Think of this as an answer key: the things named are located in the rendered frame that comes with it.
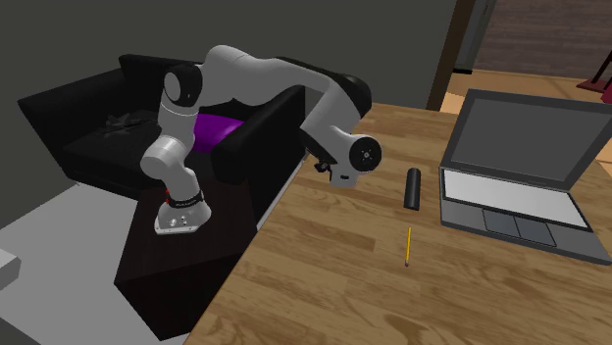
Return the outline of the dark crumpled cloth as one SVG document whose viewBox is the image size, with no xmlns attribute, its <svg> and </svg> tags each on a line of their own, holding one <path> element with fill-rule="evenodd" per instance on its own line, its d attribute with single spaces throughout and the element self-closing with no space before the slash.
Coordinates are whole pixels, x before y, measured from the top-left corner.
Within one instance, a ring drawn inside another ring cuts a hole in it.
<svg viewBox="0 0 612 345">
<path fill-rule="evenodd" d="M 106 127 L 102 130 L 102 135 L 107 138 L 112 135 L 125 135 L 133 128 L 154 123 L 152 119 L 134 117 L 130 113 L 126 113 L 120 117 L 108 116 Z"/>
</svg>

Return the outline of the red furniture piece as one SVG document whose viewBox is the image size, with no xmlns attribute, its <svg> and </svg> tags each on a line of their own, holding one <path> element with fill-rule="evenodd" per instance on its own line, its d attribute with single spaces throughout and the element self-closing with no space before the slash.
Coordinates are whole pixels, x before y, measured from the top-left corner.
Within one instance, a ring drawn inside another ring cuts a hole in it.
<svg viewBox="0 0 612 345">
<path fill-rule="evenodd" d="M 606 69 L 612 64 L 612 50 L 609 52 L 595 75 L 576 85 L 577 88 L 597 93 L 603 103 L 612 103 L 612 76 L 607 80 L 603 79 Z"/>
</svg>

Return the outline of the dark robot stand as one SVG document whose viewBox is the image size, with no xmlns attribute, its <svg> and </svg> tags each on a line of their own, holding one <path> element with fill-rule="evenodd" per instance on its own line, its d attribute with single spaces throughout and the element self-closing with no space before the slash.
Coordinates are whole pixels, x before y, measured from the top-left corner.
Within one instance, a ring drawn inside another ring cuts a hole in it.
<svg viewBox="0 0 612 345">
<path fill-rule="evenodd" d="M 188 234 L 158 235 L 165 190 L 141 193 L 114 280 L 161 341 L 192 330 L 257 232 L 247 182 L 200 185 L 212 217 Z"/>
</svg>

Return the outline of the grey laptop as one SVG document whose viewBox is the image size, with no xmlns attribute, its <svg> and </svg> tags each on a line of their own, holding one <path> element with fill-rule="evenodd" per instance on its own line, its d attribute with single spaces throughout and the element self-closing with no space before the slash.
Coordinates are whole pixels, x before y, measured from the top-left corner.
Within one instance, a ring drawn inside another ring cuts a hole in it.
<svg viewBox="0 0 612 345">
<path fill-rule="evenodd" d="M 471 89 L 438 168 L 444 226 L 611 266 L 570 194 L 612 138 L 612 106 Z"/>
</svg>

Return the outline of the purple cushion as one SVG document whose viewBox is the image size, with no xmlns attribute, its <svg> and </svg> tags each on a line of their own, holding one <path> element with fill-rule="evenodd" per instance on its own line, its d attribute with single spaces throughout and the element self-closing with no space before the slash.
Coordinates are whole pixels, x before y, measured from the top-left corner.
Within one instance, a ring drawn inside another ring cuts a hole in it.
<svg viewBox="0 0 612 345">
<path fill-rule="evenodd" d="M 211 152 L 230 133 L 242 125 L 242 121 L 223 116 L 199 114 L 194 126 L 193 149 Z"/>
</svg>

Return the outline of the black cylinder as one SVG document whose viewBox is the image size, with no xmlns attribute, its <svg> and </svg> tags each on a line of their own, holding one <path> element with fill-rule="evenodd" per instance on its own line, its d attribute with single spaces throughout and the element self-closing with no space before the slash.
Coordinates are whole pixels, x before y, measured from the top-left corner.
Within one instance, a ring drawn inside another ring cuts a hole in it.
<svg viewBox="0 0 612 345">
<path fill-rule="evenodd" d="M 421 172 L 417 168 L 411 168 L 407 172 L 404 204 L 406 209 L 420 210 Z"/>
</svg>

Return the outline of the black sofa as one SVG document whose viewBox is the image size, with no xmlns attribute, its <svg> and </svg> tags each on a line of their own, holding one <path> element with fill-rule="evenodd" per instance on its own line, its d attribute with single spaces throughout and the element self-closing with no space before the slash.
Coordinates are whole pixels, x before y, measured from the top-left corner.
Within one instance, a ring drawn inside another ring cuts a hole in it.
<svg viewBox="0 0 612 345">
<path fill-rule="evenodd" d="M 130 54 L 120 63 L 116 70 L 21 99 L 19 107 L 66 175 L 127 197 L 163 186 L 165 203 L 167 187 L 147 176 L 140 161 L 161 133 L 158 112 L 166 72 L 196 63 Z M 299 160 L 310 154 L 300 141 L 299 128 L 321 96 L 296 85 L 258 106 L 231 100 L 201 108 L 199 114 L 240 120 L 242 125 L 211 152 L 192 148 L 185 166 L 195 172 L 199 185 L 211 175 L 276 195 Z M 108 116 L 126 113 L 155 122 L 104 138 Z"/>
</svg>

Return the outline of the dark brown door frame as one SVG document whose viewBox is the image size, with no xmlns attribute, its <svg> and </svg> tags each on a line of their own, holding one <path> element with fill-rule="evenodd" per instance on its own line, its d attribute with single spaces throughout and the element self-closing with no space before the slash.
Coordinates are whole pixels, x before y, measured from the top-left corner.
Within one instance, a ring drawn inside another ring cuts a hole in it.
<svg viewBox="0 0 612 345">
<path fill-rule="evenodd" d="M 453 73 L 470 74 L 498 0 L 455 0 L 427 110 L 441 109 Z"/>
</svg>

